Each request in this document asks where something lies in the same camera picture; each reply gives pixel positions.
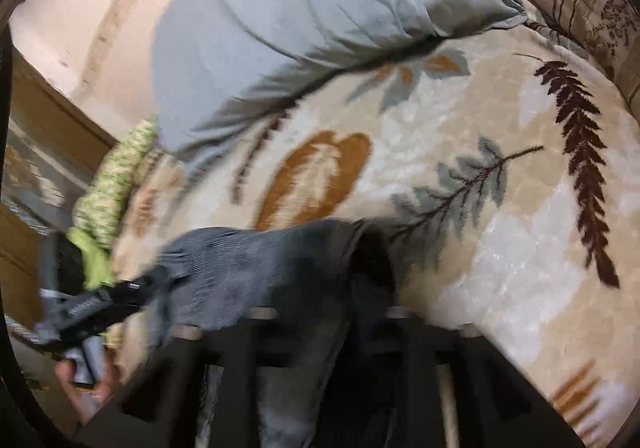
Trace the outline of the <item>person's left hand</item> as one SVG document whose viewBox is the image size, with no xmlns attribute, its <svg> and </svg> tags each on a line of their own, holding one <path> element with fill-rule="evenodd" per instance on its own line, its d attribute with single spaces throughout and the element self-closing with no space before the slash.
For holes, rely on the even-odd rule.
<svg viewBox="0 0 640 448">
<path fill-rule="evenodd" d="M 103 369 L 103 378 L 91 390 L 80 390 L 75 384 L 76 364 L 72 360 L 64 359 L 55 366 L 58 382 L 81 424 L 89 422 L 120 387 L 120 371 L 110 352 L 104 356 Z"/>
</svg>

